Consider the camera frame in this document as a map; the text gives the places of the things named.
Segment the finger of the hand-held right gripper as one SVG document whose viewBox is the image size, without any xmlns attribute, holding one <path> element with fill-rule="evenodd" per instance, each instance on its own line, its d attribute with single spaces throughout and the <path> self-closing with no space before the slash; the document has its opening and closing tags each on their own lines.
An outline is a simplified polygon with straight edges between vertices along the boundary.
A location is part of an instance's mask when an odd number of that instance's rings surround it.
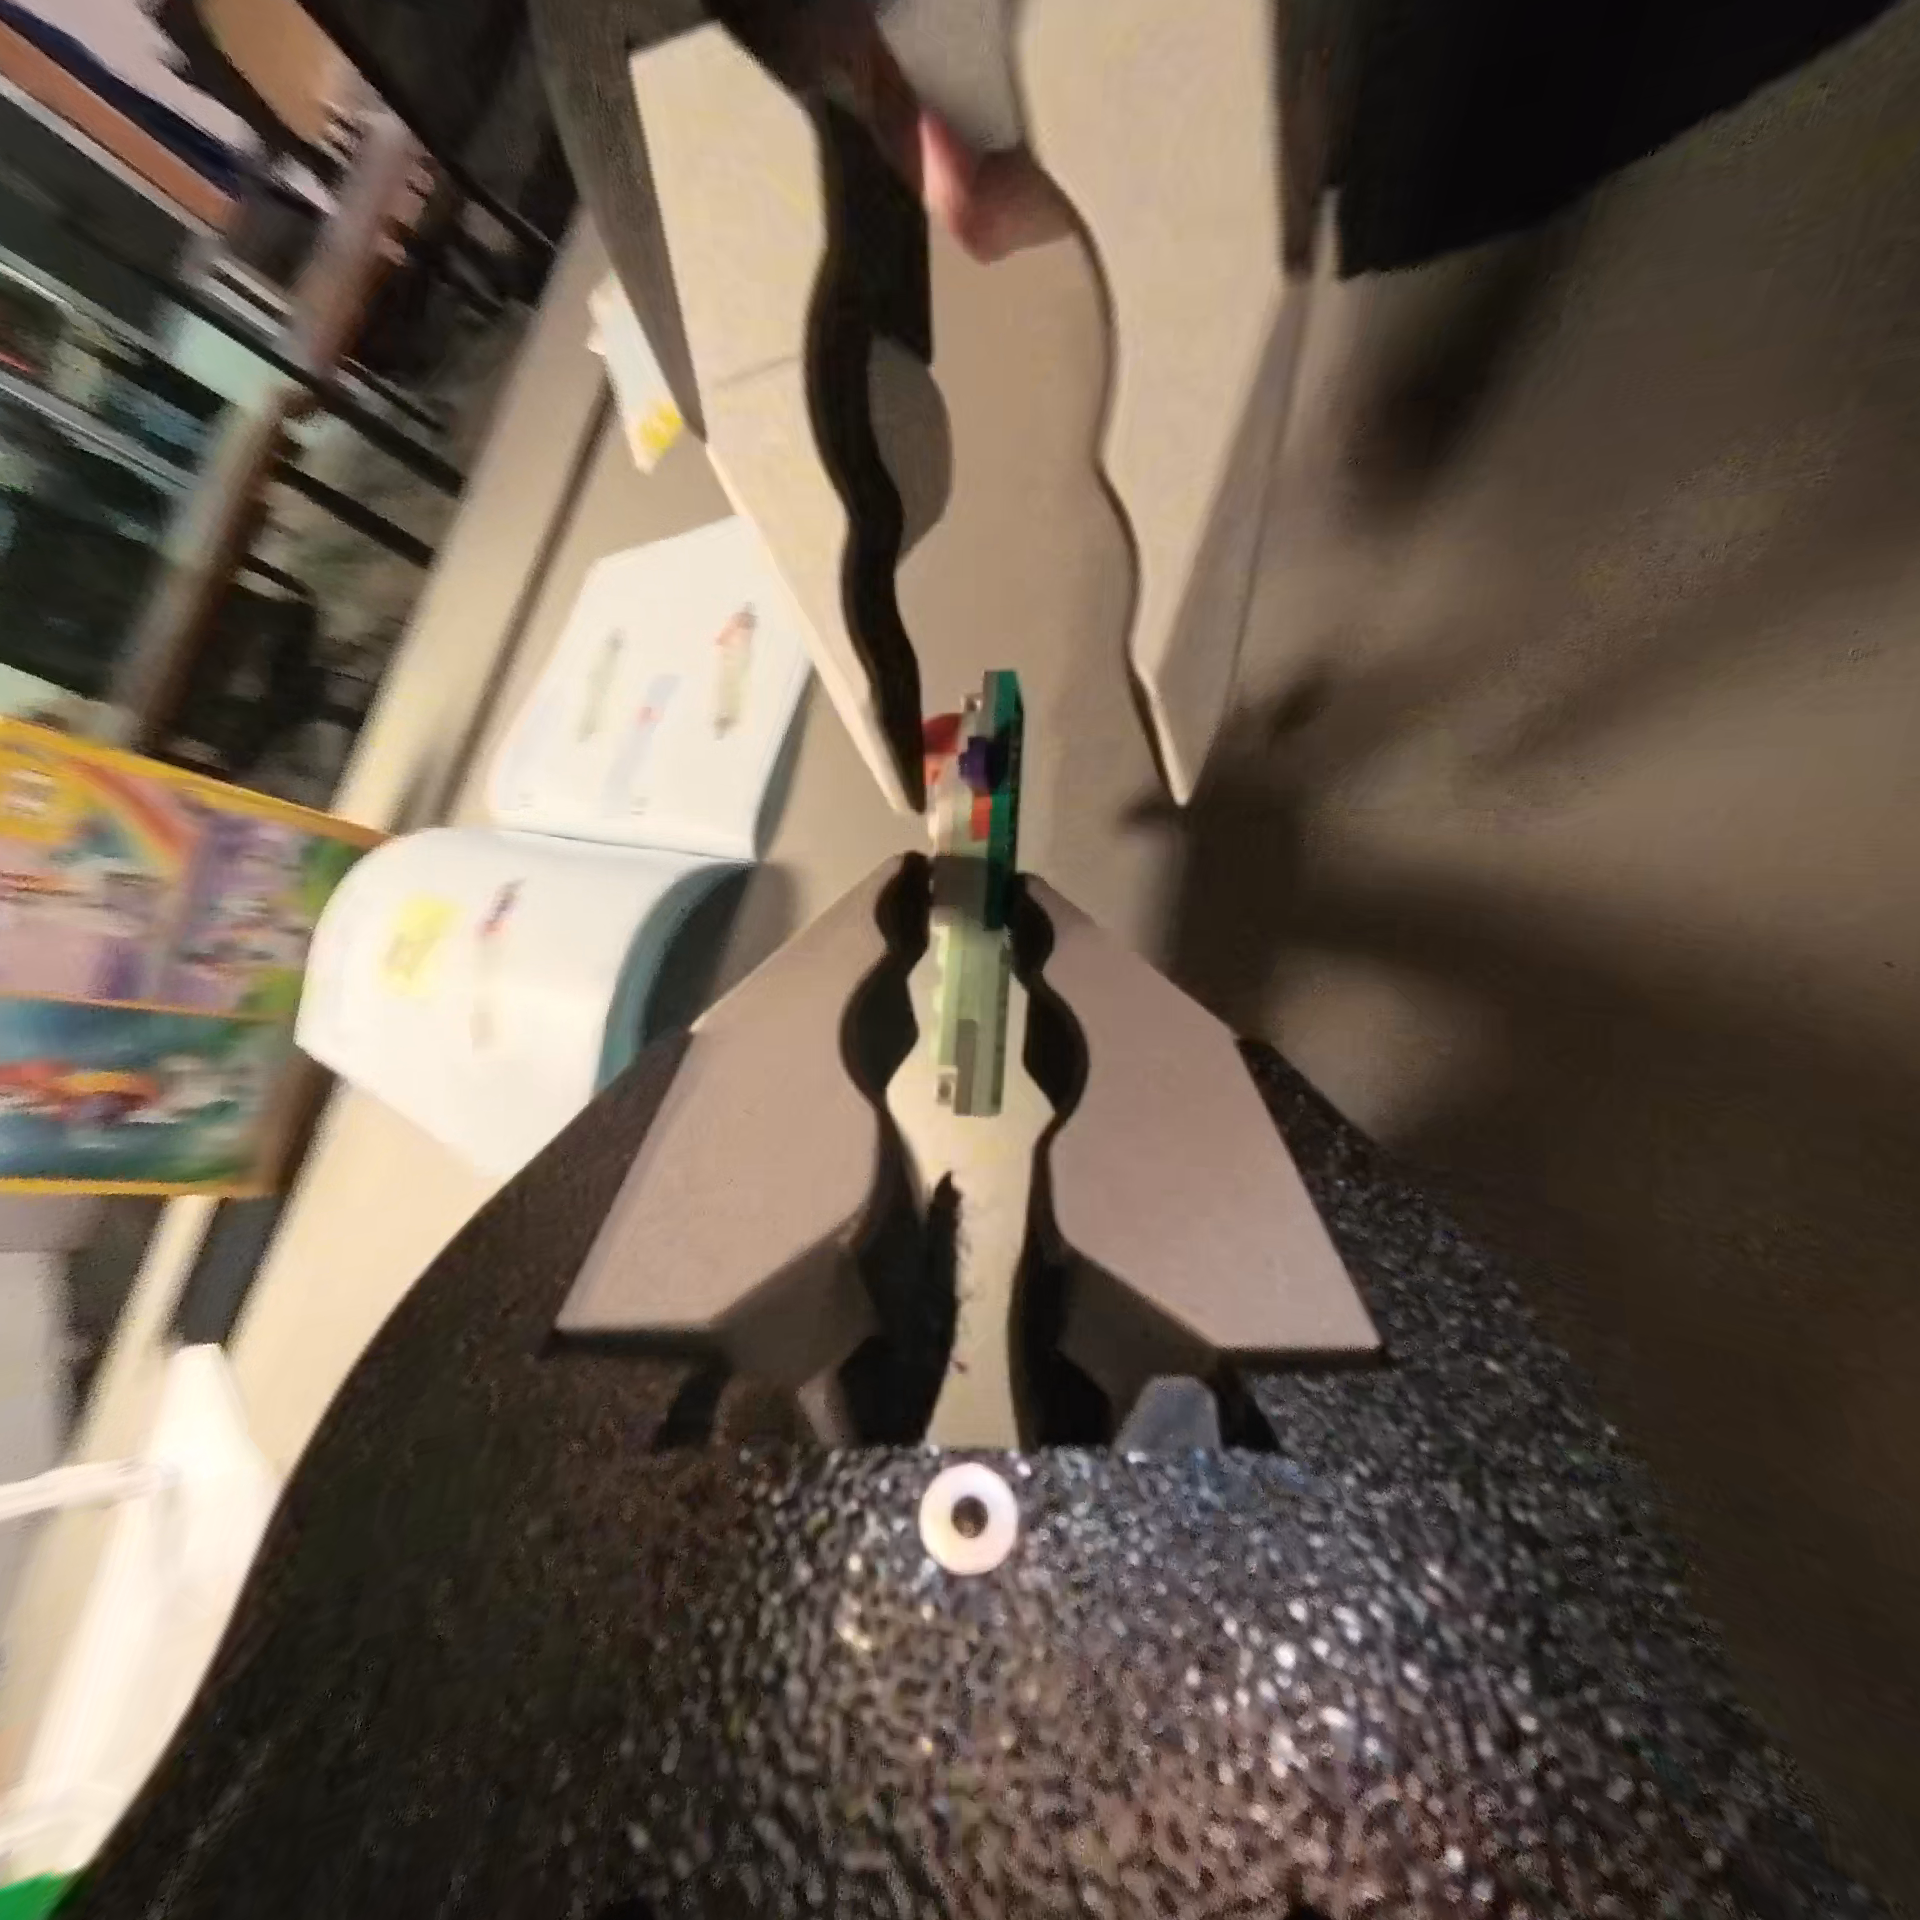
<svg viewBox="0 0 1920 1920">
<path fill-rule="evenodd" d="M 1026 119 L 1108 318 L 1096 471 L 1128 537 L 1126 674 L 1168 800 L 1228 726 L 1322 253 L 1322 5 L 1026 11 Z"/>
<path fill-rule="evenodd" d="M 664 386 L 767 546 L 885 802 L 922 814 L 910 511 L 874 358 L 927 371 L 927 218 L 883 154 L 864 5 L 541 3 L 571 179 Z"/>
</svg>

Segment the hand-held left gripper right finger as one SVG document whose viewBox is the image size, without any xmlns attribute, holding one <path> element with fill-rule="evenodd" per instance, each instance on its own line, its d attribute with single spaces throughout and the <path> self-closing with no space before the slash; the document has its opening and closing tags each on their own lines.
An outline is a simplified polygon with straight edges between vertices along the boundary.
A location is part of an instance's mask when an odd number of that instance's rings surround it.
<svg viewBox="0 0 1920 1920">
<path fill-rule="evenodd" d="M 1046 1103 L 1018 1264 L 1018 1437 L 1110 1446 L 1155 1381 L 1237 1402 L 1382 1338 L 1237 1035 L 1035 875 L 1022 1065 Z"/>
</svg>

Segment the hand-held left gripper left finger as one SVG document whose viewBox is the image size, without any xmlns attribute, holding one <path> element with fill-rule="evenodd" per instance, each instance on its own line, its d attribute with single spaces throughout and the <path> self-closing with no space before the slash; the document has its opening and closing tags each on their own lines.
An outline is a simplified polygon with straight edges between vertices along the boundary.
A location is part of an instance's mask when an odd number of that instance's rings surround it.
<svg viewBox="0 0 1920 1920">
<path fill-rule="evenodd" d="M 560 1343 L 719 1363 L 829 1446 L 924 1437 L 926 1218 L 885 1094 L 927 894 L 924 853 L 885 859 L 687 1032 Z"/>
</svg>

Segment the green and white lego assembly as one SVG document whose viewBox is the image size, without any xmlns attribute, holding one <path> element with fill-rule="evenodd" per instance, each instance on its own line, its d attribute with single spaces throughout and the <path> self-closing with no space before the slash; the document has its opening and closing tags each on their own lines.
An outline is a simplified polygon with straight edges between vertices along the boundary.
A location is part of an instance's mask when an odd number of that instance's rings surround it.
<svg viewBox="0 0 1920 1920">
<path fill-rule="evenodd" d="M 924 726 L 933 1072 L 939 1106 L 957 1118 L 1000 1113 L 1022 762 L 1024 696 L 1013 671 L 987 673 L 957 712 Z"/>
</svg>

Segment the lego instruction booklet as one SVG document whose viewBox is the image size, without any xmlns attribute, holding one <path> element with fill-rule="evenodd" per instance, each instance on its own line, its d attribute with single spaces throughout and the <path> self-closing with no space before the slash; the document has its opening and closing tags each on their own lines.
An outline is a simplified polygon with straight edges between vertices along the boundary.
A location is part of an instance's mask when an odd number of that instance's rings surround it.
<svg viewBox="0 0 1920 1920">
<path fill-rule="evenodd" d="M 746 519 L 597 563 L 484 822 L 383 841 L 327 901 L 300 1050 L 512 1178 L 632 1064 L 683 927 L 758 859 L 807 687 Z"/>
</svg>

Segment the person's right forearm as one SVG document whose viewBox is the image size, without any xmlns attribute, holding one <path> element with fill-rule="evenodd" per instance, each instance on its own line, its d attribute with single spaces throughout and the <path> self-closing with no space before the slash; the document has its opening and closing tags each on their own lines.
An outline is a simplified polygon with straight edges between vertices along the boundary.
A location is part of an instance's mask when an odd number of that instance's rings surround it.
<svg viewBox="0 0 1920 1920">
<path fill-rule="evenodd" d="M 1886 3 L 1278 5 L 1283 264 L 1405 272 L 1547 224 Z"/>
</svg>

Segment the colourful lego set box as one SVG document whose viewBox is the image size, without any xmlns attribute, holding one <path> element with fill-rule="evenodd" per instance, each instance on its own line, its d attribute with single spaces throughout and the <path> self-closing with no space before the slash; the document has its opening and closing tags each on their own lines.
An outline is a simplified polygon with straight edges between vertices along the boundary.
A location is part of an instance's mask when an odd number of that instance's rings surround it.
<svg viewBox="0 0 1920 1920">
<path fill-rule="evenodd" d="M 3 1190 L 271 1193 L 296 1009 L 376 831 L 3 722 Z"/>
</svg>

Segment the person's right hand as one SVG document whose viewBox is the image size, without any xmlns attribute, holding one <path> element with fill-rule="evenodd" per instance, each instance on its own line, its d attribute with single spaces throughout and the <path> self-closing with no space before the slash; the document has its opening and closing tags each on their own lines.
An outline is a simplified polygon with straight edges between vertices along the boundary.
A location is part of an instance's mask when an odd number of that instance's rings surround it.
<svg viewBox="0 0 1920 1920">
<path fill-rule="evenodd" d="M 1028 151 L 980 151 L 933 107 L 919 111 L 919 192 L 930 218 L 982 264 L 1075 231 L 1068 197 Z"/>
</svg>

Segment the leaflet with yellow corner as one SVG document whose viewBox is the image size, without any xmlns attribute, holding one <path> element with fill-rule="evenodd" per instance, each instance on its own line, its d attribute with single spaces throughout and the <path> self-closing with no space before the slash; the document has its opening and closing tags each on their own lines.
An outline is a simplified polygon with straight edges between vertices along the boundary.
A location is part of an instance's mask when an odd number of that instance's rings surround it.
<svg viewBox="0 0 1920 1920">
<path fill-rule="evenodd" d="M 603 363 L 619 434 L 635 471 L 651 474 L 685 430 L 680 407 L 614 275 L 591 288 L 587 317 L 587 349 Z"/>
</svg>

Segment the white lamp stand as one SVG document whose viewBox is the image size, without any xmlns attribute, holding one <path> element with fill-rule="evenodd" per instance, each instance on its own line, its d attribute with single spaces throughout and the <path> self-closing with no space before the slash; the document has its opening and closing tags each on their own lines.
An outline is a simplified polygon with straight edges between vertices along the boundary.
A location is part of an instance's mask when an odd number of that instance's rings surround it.
<svg viewBox="0 0 1920 1920">
<path fill-rule="evenodd" d="M 126 1456 L 5 1481 L 6 1529 L 104 1515 L 103 1559 L 26 1768 L 5 1797 L 5 1885 L 67 1881 L 96 1857 L 173 1741 L 282 1494 L 221 1346 L 165 1365 Z"/>
</svg>

